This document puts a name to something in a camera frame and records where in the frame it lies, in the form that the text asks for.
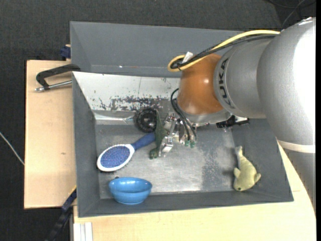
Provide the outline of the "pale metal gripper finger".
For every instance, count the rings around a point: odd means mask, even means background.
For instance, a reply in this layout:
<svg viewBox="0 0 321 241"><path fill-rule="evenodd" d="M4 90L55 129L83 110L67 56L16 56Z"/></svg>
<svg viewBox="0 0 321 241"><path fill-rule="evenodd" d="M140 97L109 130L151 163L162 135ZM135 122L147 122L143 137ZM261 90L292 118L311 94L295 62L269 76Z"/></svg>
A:
<svg viewBox="0 0 321 241"><path fill-rule="evenodd" d="M165 136L159 146L158 157L165 157L173 148L173 138Z"/></svg>
<svg viewBox="0 0 321 241"><path fill-rule="evenodd" d="M174 136L176 134L177 126L177 115L174 112L169 112L164 120L164 129L167 131L169 136Z"/></svg>

